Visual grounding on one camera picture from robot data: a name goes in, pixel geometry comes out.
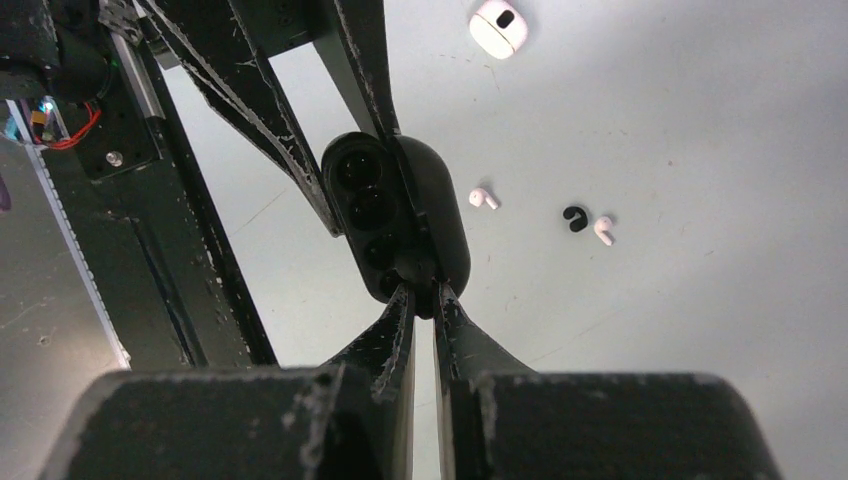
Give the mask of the left controller circuit board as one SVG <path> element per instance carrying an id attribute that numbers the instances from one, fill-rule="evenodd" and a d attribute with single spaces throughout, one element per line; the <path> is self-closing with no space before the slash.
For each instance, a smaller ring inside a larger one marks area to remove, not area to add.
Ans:
<path id="1" fill-rule="evenodd" d="M 61 118 L 58 103 L 51 96 L 43 97 L 29 117 L 28 127 L 32 142 L 54 151 L 76 147 L 95 128 L 102 116 L 102 109 L 96 102 L 83 102 L 79 107 L 87 112 L 87 121 L 75 132 L 62 136 L 64 120 Z"/>

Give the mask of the black earbud charging case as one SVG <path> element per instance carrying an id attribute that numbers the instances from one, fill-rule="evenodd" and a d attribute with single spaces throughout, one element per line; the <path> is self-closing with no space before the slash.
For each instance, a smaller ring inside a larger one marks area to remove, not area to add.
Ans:
<path id="1" fill-rule="evenodd" d="M 434 315 L 437 287 L 465 290 L 471 255 L 449 169 L 424 142 L 363 132 L 334 139 L 322 157 L 324 185 L 363 282 L 386 303 L 398 286 L 415 314 Z"/>

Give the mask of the white earbud far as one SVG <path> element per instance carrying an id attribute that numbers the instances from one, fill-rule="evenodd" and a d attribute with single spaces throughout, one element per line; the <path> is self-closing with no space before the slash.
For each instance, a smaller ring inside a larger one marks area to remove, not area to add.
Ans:
<path id="1" fill-rule="evenodd" d="M 599 217 L 593 225 L 595 235 L 608 247 L 613 246 L 615 243 L 615 239 L 611 235 L 611 228 L 613 226 L 614 221 L 609 216 Z"/>

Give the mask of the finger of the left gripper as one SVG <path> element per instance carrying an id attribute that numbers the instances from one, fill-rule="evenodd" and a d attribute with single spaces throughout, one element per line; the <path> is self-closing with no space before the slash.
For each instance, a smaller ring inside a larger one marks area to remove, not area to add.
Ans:
<path id="1" fill-rule="evenodd" d="M 296 184 L 330 235 L 342 234 L 320 170 L 241 1 L 142 1 L 207 103 Z"/>
<path id="2" fill-rule="evenodd" d="M 314 47 L 359 129 L 381 139 L 400 134 L 384 3 L 315 2 Z"/>

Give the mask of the white earbud near centre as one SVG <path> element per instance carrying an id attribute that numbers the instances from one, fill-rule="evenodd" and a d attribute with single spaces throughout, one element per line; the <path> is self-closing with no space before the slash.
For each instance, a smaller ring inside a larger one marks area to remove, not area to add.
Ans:
<path id="1" fill-rule="evenodd" d="M 497 210 L 500 207 L 498 200 L 482 187 L 475 188 L 469 193 L 468 202 L 475 208 L 487 205 L 492 210 Z"/>

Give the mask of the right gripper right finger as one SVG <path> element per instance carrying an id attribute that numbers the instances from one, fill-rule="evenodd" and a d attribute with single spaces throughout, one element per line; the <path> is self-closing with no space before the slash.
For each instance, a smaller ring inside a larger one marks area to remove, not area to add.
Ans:
<path id="1" fill-rule="evenodd" d="M 692 373 L 542 373 L 434 289 L 446 479 L 778 479 L 745 399 Z"/>

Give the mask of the black earbud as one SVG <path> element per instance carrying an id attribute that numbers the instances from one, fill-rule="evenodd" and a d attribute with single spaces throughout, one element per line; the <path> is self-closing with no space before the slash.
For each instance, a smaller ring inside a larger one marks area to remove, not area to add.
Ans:
<path id="1" fill-rule="evenodd" d="M 583 231 L 587 228 L 589 223 L 589 217 L 586 210 L 577 205 L 566 207 L 562 212 L 562 216 L 567 222 L 568 228 L 572 233 L 579 233 Z"/>

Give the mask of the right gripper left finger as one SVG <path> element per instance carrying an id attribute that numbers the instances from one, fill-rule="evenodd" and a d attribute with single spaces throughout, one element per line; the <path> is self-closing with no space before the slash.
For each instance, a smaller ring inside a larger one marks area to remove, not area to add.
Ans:
<path id="1" fill-rule="evenodd" d="M 77 400 L 44 479 L 405 479 L 416 299 L 317 367 L 115 371 Z"/>

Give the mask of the white earbud charging case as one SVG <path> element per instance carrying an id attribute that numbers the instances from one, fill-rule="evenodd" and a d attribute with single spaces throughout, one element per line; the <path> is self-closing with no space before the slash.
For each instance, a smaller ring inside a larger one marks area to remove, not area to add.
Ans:
<path id="1" fill-rule="evenodd" d="M 484 1 L 471 16 L 468 29 L 473 40 L 497 60 L 513 56 L 529 36 L 524 17 L 501 0 Z"/>

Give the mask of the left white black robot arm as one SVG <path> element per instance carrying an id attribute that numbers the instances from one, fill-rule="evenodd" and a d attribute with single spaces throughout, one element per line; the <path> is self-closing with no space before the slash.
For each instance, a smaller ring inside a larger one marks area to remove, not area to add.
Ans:
<path id="1" fill-rule="evenodd" d="M 1 93 L 104 101 L 133 83 L 148 118 L 164 99 L 146 61 L 161 42 L 207 103 L 298 186 L 333 236 L 342 229 L 269 60 L 312 44 L 360 130 L 400 132 L 380 1 L 5 1 Z"/>

